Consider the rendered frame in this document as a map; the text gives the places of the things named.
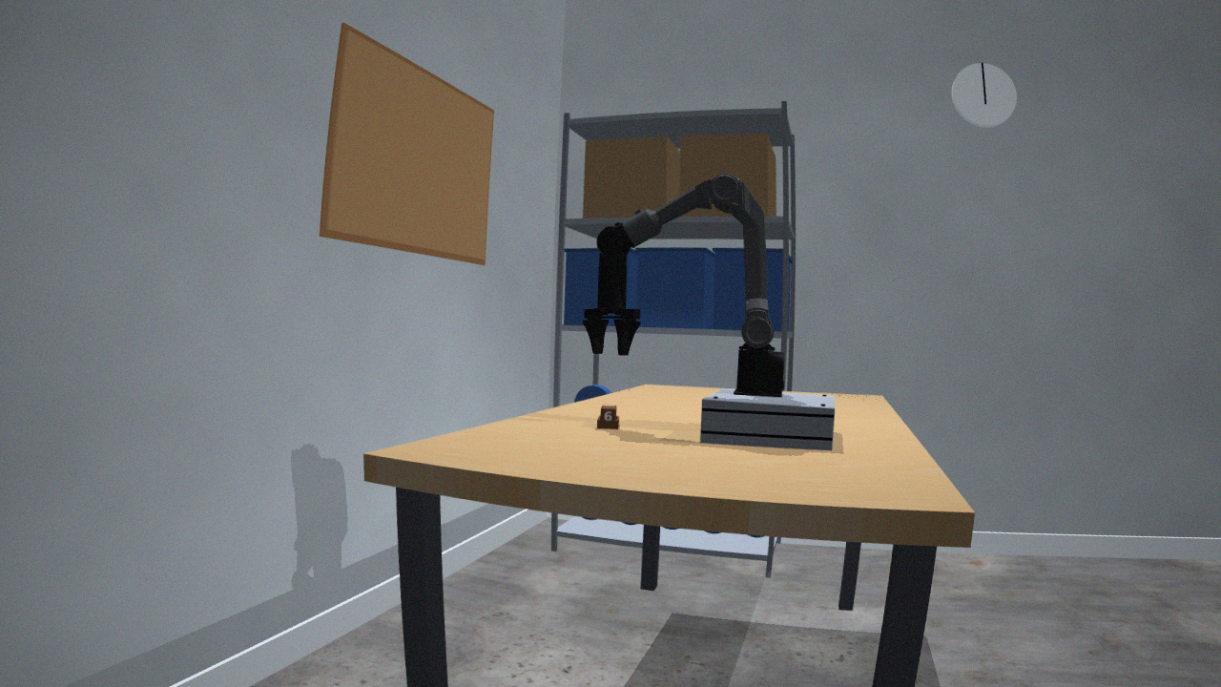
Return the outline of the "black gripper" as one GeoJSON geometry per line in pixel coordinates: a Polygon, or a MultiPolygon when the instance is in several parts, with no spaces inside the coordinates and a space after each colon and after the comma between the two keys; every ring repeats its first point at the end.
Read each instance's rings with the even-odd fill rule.
{"type": "Polygon", "coordinates": [[[618,355],[629,355],[632,336],[639,329],[640,309],[628,309],[628,287],[598,287],[598,305],[585,309],[582,325],[589,331],[593,355],[602,355],[608,318],[617,327],[618,355]],[[615,314],[615,316],[608,316],[615,314]]]}

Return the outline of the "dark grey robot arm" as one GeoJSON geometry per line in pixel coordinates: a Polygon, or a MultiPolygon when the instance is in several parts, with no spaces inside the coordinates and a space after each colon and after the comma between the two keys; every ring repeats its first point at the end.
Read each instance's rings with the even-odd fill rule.
{"type": "Polygon", "coordinates": [[[628,287],[630,248],[661,234],[663,223],[696,207],[712,209],[711,204],[744,223],[746,318],[741,334],[745,344],[737,347],[737,384],[734,394],[781,397],[784,351],[775,351],[769,344],[775,337],[775,328],[769,321],[768,309],[764,212],[746,184],[735,176],[714,176],[714,179],[696,184],[664,207],[657,209],[657,212],[647,209],[641,212],[639,209],[631,218],[601,231],[597,238],[601,251],[598,287],[628,287]]]}

